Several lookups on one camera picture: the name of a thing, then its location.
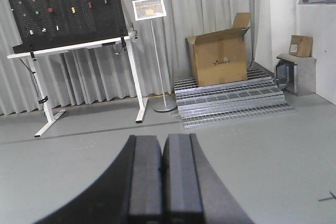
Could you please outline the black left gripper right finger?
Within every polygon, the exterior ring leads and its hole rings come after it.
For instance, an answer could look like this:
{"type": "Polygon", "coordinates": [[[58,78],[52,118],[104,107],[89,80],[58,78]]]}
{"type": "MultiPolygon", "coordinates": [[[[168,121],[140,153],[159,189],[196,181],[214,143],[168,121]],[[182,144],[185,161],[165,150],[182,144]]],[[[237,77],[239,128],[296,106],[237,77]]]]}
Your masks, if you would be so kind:
{"type": "Polygon", "coordinates": [[[165,223],[253,223],[214,171],[195,134],[169,134],[163,165],[165,223]]]}

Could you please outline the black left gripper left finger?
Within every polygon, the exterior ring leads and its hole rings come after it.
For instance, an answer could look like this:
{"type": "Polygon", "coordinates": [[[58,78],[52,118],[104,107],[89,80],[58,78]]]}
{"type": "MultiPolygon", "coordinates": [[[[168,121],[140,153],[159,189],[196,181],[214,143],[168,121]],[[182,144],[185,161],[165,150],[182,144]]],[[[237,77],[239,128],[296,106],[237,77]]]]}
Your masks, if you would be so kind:
{"type": "Polygon", "coordinates": [[[93,184],[38,223],[163,223],[161,167],[157,137],[131,135],[93,184]]]}

